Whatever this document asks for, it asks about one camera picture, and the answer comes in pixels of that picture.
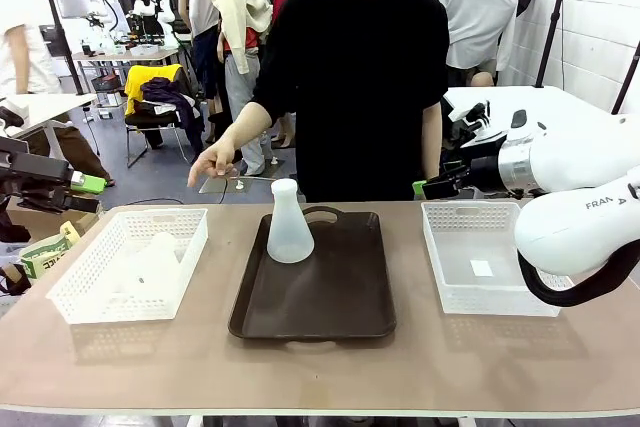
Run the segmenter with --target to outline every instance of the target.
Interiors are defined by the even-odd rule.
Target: yellow cloth
[[[146,67],[143,65],[136,65],[132,67],[129,71],[129,77],[127,77],[127,85],[124,88],[124,93],[129,97],[129,100],[127,101],[127,111],[124,115],[131,115],[135,112],[133,108],[134,100],[142,102],[142,90],[140,90],[140,88],[143,84],[146,84],[156,77],[164,77],[165,79],[169,79],[173,82],[178,70],[181,68],[182,66],[180,64],[169,65],[166,67]]]

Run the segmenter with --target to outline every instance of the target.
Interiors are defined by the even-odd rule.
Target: gray pants
[[[235,122],[244,106],[247,105],[253,97],[253,89],[256,86],[256,80],[260,73],[260,61],[258,60],[258,52],[247,52],[247,62],[249,64],[249,72],[241,75],[238,72],[236,61],[233,55],[227,55],[224,61],[225,82],[227,84],[227,95],[229,96],[229,107],[231,108],[231,117]],[[261,174],[266,166],[265,159],[273,157],[271,151],[271,139],[263,132],[258,138],[252,140],[240,149],[242,158],[248,166],[246,175]]]

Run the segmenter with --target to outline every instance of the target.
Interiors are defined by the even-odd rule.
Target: conical flask
[[[271,192],[275,206],[267,252],[276,262],[300,262],[311,255],[315,243],[298,204],[298,183],[293,179],[276,180]]]

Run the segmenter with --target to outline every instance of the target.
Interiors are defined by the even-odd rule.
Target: tabletop
[[[29,102],[29,117],[22,127],[9,127],[6,129],[10,137],[19,137],[41,127],[46,121],[60,114],[69,112],[88,102],[93,102],[98,97],[95,94],[27,94],[11,96],[11,99],[27,99]]]
[[[127,50],[125,54],[98,54],[93,57],[83,53],[75,53],[72,58],[76,62],[159,62],[176,55],[178,52],[178,49],[160,49],[155,54],[133,55],[131,51]]]
[[[640,293],[557,318],[443,314],[420,203],[380,215],[397,312],[377,341],[242,341],[227,323],[270,205],[207,205],[209,239],[171,321],[67,325],[45,295],[110,211],[0,320],[0,406],[139,415],[596,417],[640,412]]]
[[[610,115],[557,87],[457,87],[449,89],[444,97],[454,111],[489,100],[491,123],[501,130],[509,128],[513,114],[521,109],[547,127],[566,126],[576,120],[598,121]]]

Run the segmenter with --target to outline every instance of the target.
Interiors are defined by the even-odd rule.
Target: white paper
[[[476,277],[493,277],[493,271],[486,260],[472,260],[471,268]]]

